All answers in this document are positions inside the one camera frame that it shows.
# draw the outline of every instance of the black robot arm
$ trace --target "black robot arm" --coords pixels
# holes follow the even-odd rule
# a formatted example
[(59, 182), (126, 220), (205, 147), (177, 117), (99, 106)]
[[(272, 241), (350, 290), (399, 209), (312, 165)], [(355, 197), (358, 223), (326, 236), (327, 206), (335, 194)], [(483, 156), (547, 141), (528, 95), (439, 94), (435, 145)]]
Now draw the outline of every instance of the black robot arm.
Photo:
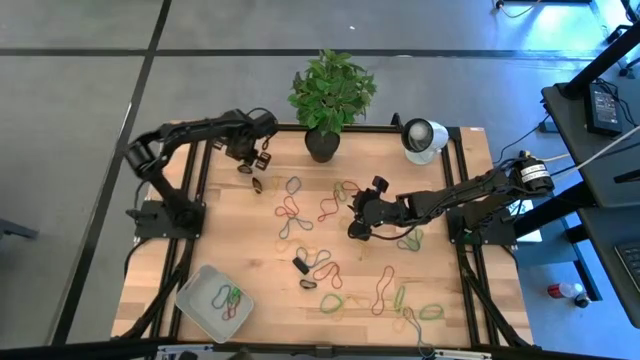
[(358, 191), (354, 196), (350, 206), (354, 221), (348, 231), (351, 238), (401, 238), (404, 235), (386, 238), (372, 234), (371, 228), (391, 224), (413, 229), (459, 205), (464, 205), (466, 228), (475, 230), (514, 200), (546, 196), (554, 188), (544, 163), (532, 157), (507, 160), (482, 176), (443, 190), (396, 195), (395, 202), (380, 199), (380, 194), (389, 187), (387, 181), (376, 176), (373, 185), (374, 189)]
[[(162, 169), (181, 145), (215, 140), (215, 148), (221, 149), (226, 145), (225, 154), (243, 163), (239, 170), (248, 169), (250, 172), (250, 166), (254, 164), (261, 170), (267, 168), (271, 156), (265, 152), (259, 154), (255, 145), (258, 139), (267, 138), (265, 141), (268, 141), (276, 134), (277, 120), (269, 111), (261, 110), (263, 113), (256, 118), (236, 109), (217, 118), (164, 124), (155, 131), (140, 135), (127, 146), (124, 155), (133, 172), (141, 180), (151, 183), (163, 199), (159, 204), (148, 201), (141, 210), (127, 211), (138, 225), (137, 236), (171, 237), (173, 234), (182, 238), (200, 233), (203, 204), (190, 201), (184, 192), (174, 189), (162, 174)], [(157, 156), (151, 150), (152, 142), (162, 144)]]

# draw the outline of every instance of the black cable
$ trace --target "black cable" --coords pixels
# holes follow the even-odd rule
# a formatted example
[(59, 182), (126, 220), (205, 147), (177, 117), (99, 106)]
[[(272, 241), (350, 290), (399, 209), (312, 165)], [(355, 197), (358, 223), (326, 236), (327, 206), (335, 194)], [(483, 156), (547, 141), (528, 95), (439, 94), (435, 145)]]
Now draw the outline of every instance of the black cable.
[(249, 110), (249, 112), (247, 113), (247, 116), (251, 115), (251, 113), (256, 111), (256, 110), (262, 110), (262, 111), (264, 111), (266, 113), (271, 113), (271, 111), (269, 111), (269, 110), (267, 110), (265, 108), (257, 107), (257, 108), (253, 108), (253, 109)]
[(494, 161), (493, 164), (497, 164), (502, 160), (502, 157), (504, 156), (504, 151), (508, 148), (510, 148), (511, 146), (519, 143), (520, 141), (522, 141), (524, 138), (526, 138), (527, 136), (531, 135), (534, 131), (536, 131), (541, 125), (542, 123), (544, 123), (545, 120), (547, 120), (549, 118), (549, 114), (547, 114), (547, 116), (544, 117), (544, 119), (542, 119), (542, 121), (540, 121), (540, 123), (538, 123), (538, 125), (536, 127), (534, 127), (533, 129), (531, 129), (531, 131), (529, 131), (528, 133), (524, 134), (520, 139), (512, 142), (511, 144), (505, 146), (502, 148), (502, 150), (500, 150), (500, 158), (497, 161)]
[(558, 170), (558, 171), (556, 171), (556, 172), (551, 173), (551, 175), (549, 175), (549, 176), (550, 176), (550, 177), (554, 177), (554, 176), (556, 176), (556, 175), (558, 175), (558, 174), (562, 174), (562, 173), (563, 173), (563, 172), (565, 172), (565, 171), (571, 170), (571, 169), (573, 169), (573, 168), (574, 168), (574, 167), (576, 167), (576, 166), (577, 166), (577, 165), (567, 166), (566, 168), (564, 168), (564, 169), (562, 169), (562, 170)]
[(140, 198), (140, 190), (142, 190), (142, 187), (144, 186), (144, 184), (146, 182), (147, 182), (146, 180), (140, 181), (140, 184), (138, 184), (138, 187), (136, 188), (136, 192), (134, 193), (135, 195), (133, 196), (133, 209), (134, 210), (138, 210), (138, 199)]
[(501, 248), (503, 248), (503, 249), (504, 249), (504, 251), (506, 251), (506, 252), (507, 252), (507, 254), (511, 255), (511, 257), (513, 258), (513, 261), (515, 261), (515, 262), (516, 262), (516, 265), (517, 265), (517, 264), (518, 264), (518, 260), (516, 259), (515, 254), (514, 254), (511, 250), (509, 250), (509, 248), (507, 247), (507, 245), (500, 245), (500, 247), (501, 247)]
[(129, 250), (129, 253), (127, 254), (127, 258), (124, 260), (124, 278), (127, 278), (127, 272), (129, 271), (129, 261), (131, 260), (131, 256), (133, 255), (134, 252), (136, 252), (136, 250), (138, 250), (138, 248), (142, 245), (144, 245), (144, 243), (146, 243), (147, 241), (149, 241), (149, 238), (141, 238), (140, 241), (138, 241), (138, 243), (131, 248), (131, 250)]

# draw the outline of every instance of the black plant pot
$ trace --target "black plant pot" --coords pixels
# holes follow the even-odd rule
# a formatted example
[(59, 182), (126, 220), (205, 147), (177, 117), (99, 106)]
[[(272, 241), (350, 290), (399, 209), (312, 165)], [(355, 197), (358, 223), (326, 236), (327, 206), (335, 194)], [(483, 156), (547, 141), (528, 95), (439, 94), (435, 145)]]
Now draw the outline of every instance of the black plant pot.
[(304, 143), (313, 160), (324, 163), (331, 160), (333, 154), (338, 150), (340, 135), (329, 131), (322, 136), (320, 130), (312, 129), (307, 131), (304, 136)]

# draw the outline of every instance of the wooden table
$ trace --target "wooden table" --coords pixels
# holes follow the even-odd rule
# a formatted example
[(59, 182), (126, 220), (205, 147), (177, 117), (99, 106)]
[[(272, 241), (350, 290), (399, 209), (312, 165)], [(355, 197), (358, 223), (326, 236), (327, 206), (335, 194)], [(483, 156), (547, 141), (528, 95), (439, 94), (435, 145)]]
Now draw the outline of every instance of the wooden table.
[[(461, 128), (469, 176), (484, 173), (491, 167), (491, 158), (484, 130)], [(461, 294), (461, 282), (454, 247), (449, 243), (446, 220), (441, 216), (427, 225), (419, 252), (399, 250), (393, 241), (371, 239), (363, 243), (349, 239), (346, 225), (352, 212), (340, 204), (338, 214), (318, 222), (322, 214), (319, 203), (331, 197), (337, 181), (350, 180), (361, 188), (370, 186), (375, 175), (389, 181), (386, 200), (397, 193), (418, 190), (439, 190), (445, 187), (442, 160), (436, 158), (426, 166), (410, 163), (398, 134), (343, 133), (333, 160), (315, 163), (304, 145), (304, 132), (281, 131), (272, 139), (268, 152), (273, 159), (265, 172), (256, 171), (264, 186), (257, 195), (251, 186), (251, 176), (240, 174), (238, 163), (214, 151), (211, 159), (205, 201), (207, 214), (202, 236), (197, 240), (191, 272), (210, 264), (226, 273), (254, 300), (255, 307), (232, 341), (278, 344), (334, 344), (367, 346), (415, 346), (416, 332), (405, 326), (401, 332), (392, 328), (397, 318), (393, 298), (397, 289), (406, 284), (405, 305), (418, 311), (426, 304), (440, 304), (444, 317), (420, 321), (423, 339), (437, 346), (468, 347), (469, 335)], [(454, 180), (459, 181), (455, 150), (449, 144)], [(178, 187), (182, 179), (187, 146), (178, 149), (164, 173)], [(196, 163), (193, 185), (197, 180)], [(298, 176), (302, 188), (294, 195), (300, 217), (312, 220), (314, 229), (304, 231), (293, 224), (289, 239), (301, 239), (307, 246), (328, 249), (340, 265), (344, 286), (335, 290), (330, 278), (318, 283), (314, 290), (302, 289), (301, 273), (293, 266), (298, 244), (286, 251), (276, 250), (275, 242), (285, 219), (274, 215), (287, 195), (285, 183)], [(152, 198), (158, 198), (151, 191)], [(398, 234), (403, 229), (382, 226), (378, 233)], [(132, 257), (124, 283), (120, 305), (112, 334), (122, 334), (156, 295), (167, 249), (166, 240), (152, 240)], [(519, 335), (531, 341), (518, 273), (513, 259), (497, 246), (485, 246), (484, 258), (490, 279), (492, 298)], [(385, 266), (395, 268), (395, 277), (384, 293), (386, 310), (374, 316), (370, 308), (354, 301), (345, 303), (341, 320), (319, 310), (327, 293), (342, 296), (357, 295), (376, 299), (376, 283)], [(475, 299), (481, 340), (488, 342), (482, 305)], [(173, 298), (167, 302), (161, 334), (168, 331)], [(182, 317), (179, 339), (208, 342), (211, 339), (187, 317)]]

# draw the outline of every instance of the rubber band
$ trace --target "rubber band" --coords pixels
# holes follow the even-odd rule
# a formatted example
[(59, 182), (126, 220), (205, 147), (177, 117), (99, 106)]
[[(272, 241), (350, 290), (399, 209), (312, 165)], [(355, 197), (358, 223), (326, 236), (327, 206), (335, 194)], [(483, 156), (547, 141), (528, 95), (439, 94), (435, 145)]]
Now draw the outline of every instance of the rubber band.
[[(325, 301), (327, 301), (327, 299), (329, 299), (329, 298), (333, 298), (333, 299), (338, 300), (338, 305), (336, 305), (336, 306), (334, 306), (334, 307), (332, 307), (332, 308), (329, 308), (329, 309), (325, 309), (325, 307), (324, 307), (324, 303), (325, 303)], [(342, 298), (341, 298), (340, 296), (338, 296), (338, 295), (336, 295), (336, 294), (334, 294), (334, 293), (329, 293), (329, 294), (325, 295), (325, 296), (322, 298), (322, 301), (320, 301), (320, 311), (321, 311), (323, 314), (333, 314), (334, 312), (338, 311), (338, 310), (342, 307), (342, 304), (343, 304), (343, 303), (344, 303), (344, 302), (342, 301)]]
[[(295, 188), (292, 189), (291, 188), (291, 182), (294, 181), (294, 180), (297, 182), (298, 186), (296, 186)], [(302, 181), (300, 181), (300, 178), (297, 177), (297, 176), (294, 176), (294, 177), (290, 178), (287, 181), (287, 183), (285, 184), (285, 186), (284, 186), (284, 188), (287, 190), (289, 195), (293, 195), (293, 194), (297, 193), (298, 190), (300, 190), (301, 187), (302, 187)]]
[[(224, 296), (224, 298), (222, 300), (222, 304), (216, 305), (216, 301), (218, 300), (220, 295), (222, 295), (222, 290), (224, 290), (224, 289), (227, 289), (227, 294)], [(216, 294), (216, 296), (213, 297), (213, 300), (211, 300), (211, 306), (213, 306), (213, 308), (217, 309), (217, 310), (222, 309), (227, 304), (227, 301), (229, 300), (229, 295), (230, 294), (231, 294), (231, 286), (229, 284), (225, 284), (225, 285), (220, 286), (220, 288), (218, 289), (218, 293)]]
[[(335, 321), (340, 321), (344, 318), (344, 313), (345, 310), (347, 308), (347, 303), (349, 302), (349, 300), (352, 300), (356, 305), (358, 305), (358, 307), (361, 307), (363, 309), (368, 308), (369, 306), (371, 306), (371, 300), (365, 296), (360, 296), (360, 295), (353, 295), (353, 294), (347, 294), (344, 298), (344, 302), (342, 304), (342, 306), (340, 307), (340, 312), (336, 312), (333, 315), (333, 320)], [(361, 300), (366, 300), (368, 302), (367, 305), (363, 305), (360, 301)]]
[(238, 296), (238, 300), (233, 304), (231, 302), (227, 301), (227, 310), (222, 313), (222, 320), (223, 321), (229, 321), (229, 320), (233, 319), (234, 317), (236, 317), (236, 309), (238, 308), (238, 305), (240, 305), (240, 300), (241, 299), (242, 299), (242, 297)]
[[(389, 281), (382, 287), (382, 290), (380, 290), (380, 284), (382, 284), (382, 281), (384, 280), (384, 278), (386, 277), (386, 273), (387, 273), (387, 269), (391, 270), (391, 275), (389, 275)], [(381, 315), (384, 312), (384, 290), (387, 288), (387, 286), (389, 286), (389, 284), (391, 284), (391, 281), (393, 281), (393, 276), (395, 275), (396, 270), (393, 268), (393, 266), (391, 265), (387, 265), (384, 267), (384, 270), (382, 271), (382, 277), (380, 277), (380, 280), (378, 280), (378, 283), (376, 284), (376, 302), (373, 304), (373, 306), (371, 307), (371, 313), (375, 316)], [(377, 312), (375, 310), (376, 305), (378, 305), (378, 303), (382, 303), (382, 308), (380, 309), (380, 312)]]
[(278, 175), (271, 178), (271, 186), (273, 187), (271, 198), (276, 197), (276, 195), (278, 194), (278, 188), (280, 187), (280, 181), (282, 181), (282, 179), (283, 177)]
[[(333, 201), (333, 203), (336, 206), (336, 209), (334, 211), (327, 212), (322, 207), (322, 204), (327, 202), (327, 201)], [(327, 216), (329, 216), (329, 215), (335, 215), (335, 214), (338, 213), (338, 210), (340, 210), (340, 205), (338, 205), (338, 191), (337, 190), (333, 191), (333, 196), (332, 197), (320, 200), (320, 210), (322, 210), (322, 215), (318, 216), (318, 221), (319, 222), (325, 221), (327, 219)]]
[[(326, 257), (321, 259), (320, 258), (321, 254), (326, 254)], [(307, 263), (307, 258), (309, 257), (309, 252), (307, 251), (306, 248), (304, 248), (302, 246), (296, 249), (296, 256), (299, 257), (300, 260), (302, 260), (305, 263), (305, 265), (307, 265), (307, 267), (309, 269), (313, 269), (314, 267), (318, 266), (318, 264), (320, 264), (321, 262), (331, 259), (331, 251), (325, 250), (325, 249), (320, 250), (318, 252), (318, 254), (316, 255), (316, 261), (314, 261), (313, 264)]]
[(360, 245), (360, 257), (358, 260), (362, 261), (369, 254), (369, 247), (365, 241), (357, 241), (358, 245)]
[(398, 240), (398, 242), (396, 242), (396, 246), (401, 250), (418, 252), (422, 247), (423, 237), (424, 231), (422, 231), (422, 229), (414, 229), (412, 232), (407, 234), (407, 236)]
[(313, 247), (313, 246), (307, 246), (307, 244), (305, 244), (304, 241), (302, 241), (302, 239), (300, 238), (293, 238), (290, 240), (287, 239), (276, 239), (274, 245), (276, 248), (276, 252), (278, 254), (282, 254), (285, 251), (287, 251), (287, 249), (289, 249), (289, 247), (291, 246), (292, 243), (296, 243), (301, 247), (304, 247), (305, 249), (307, 249), (307, 253), (309, 255), (315, 255), (318, 252), (318, 248)]
[(407, 288), (404, 285), (400, 286), (396, 292), (396, 297), (393, 299), (393, 310), (398, 314), (402, 312), (402, 303), (406, 292)]
[(298, 217), (298, 214), (300, 213), (300, 208), (298, 207), (298, 205), (296, 204), (296, 201), (291, 196), (285, 196), (285, 198), (282, 200), (282, 205), (277, 206), (274, 210), (274, 213), (278, 217), (286, 216), (288, 218), (287, 222), (284, 224), (284, 226), (278, 233), (278, 236), (282, 240), (289, 237), (289, 232), (291, 230), (290, 223), (292, 220), (297, 221), (298, 225), (300, 225), (300, 227), (303, 230), (309, 231), (313, 229), (313, 223), (311, 221), (304, 220)]
[[(316, 274), (318, 274), (319, 272), (322, 272), (326, 267), (329, 267), (329, 271), (327, 271), (327, 273), (324, 276), (321, 276), (321, 277), (316, 276)], [(340, 265), (336, 264), (335, 261), (327, 263), (324, 266), (322, 266), (320, 269), (316, 270), (313, 273), (313, 280), (322, 281), (326, 279), (333, 272), (333, 269), (336, 269), (336, 273), (331, 278), (331, 286), (336, 290), (340, 289), (343, 285), (342, 279), (340, 278)], [(340, 282), (340, 285), (335, 284), (336, 280)]]
[(400, 314), (398, 317), (396, 317), (393, 322), (391, 323), (391, 328), (393, 329), (393, 331), (396, 332), (396, 334), (399, 334), (401, 332), (404, 331), (404, 329), (407, 327), (407, 322), (409, 322), (407, 320), (406, 317), (404, 317), (404, 315)]
[(307, 230), (307, 231), (313, 230), (313, 223), (311, 221), (309, 221), (309, 220), (304, 220), (304, 219), (301, 219), (301, 218), (299, 218), (297, 216), (295, 218), (293, 218), (292, 220), (297, 221), (298, 225), (300, 225), (302, 230)]
[(302, 279), (302, 280), (300, 280), (300, 287), (305, 289), (305, 290), (310, 290), (310, 289), (317, 288), (318, 284), (314, 283), (313, 281)]
[[(438, 309), (439, 311), (433, 315), (426, 315), (425, 312), (431, 309)], [(438, 320), (438, 319), (442, 319), (443, 317), (444, 317), (444, 309), (442, 308), (442, 306), (440, 306), (440, 304), (426, 305), (422, 309), (420, 309), (420, 312), (418, 313), (418, 318), (420, 318), (420, 320)]]
[[(416, 315), (413, 313), (413, 310), (410, 307), (405, 307), (402, 310), (402, 315), (407, 319), (407, 322), (411, 324), (418, 332), (418, 352), (423, 358), (430, 359), (435, 354), (435, 349), (433, 348), (433, 345), (422, 341), (422, 326), (420, 326), (420, 323), (418, 322), (418, 320), (416, 320)], [(429, 355), (426, 355), (422, 352), (423, 345), (431, 350), (431, 353)]]
[(277, 206), (274, 213), (276, 216), (287, 216), (289, 219), (293, 219), (300, 213), (300, 208), (292, 196), (285, 196), (282, 199), (282, 205)]
[(360, 187), (358, 186), (358, 184), (354, 183), (353, 181), (349, 181), (349, 180), (345, 180), (343, 182), (337, 182), (333, 185), (333, 189), (335, 191), (338, 192), (337, 194), (337, 198), (338, 200), (340, 200), (340, 202), (345, 202), (348, 200), (348, 196), (347, 196), (347, 192), (348, 191), (362, 191), (360, 189)]

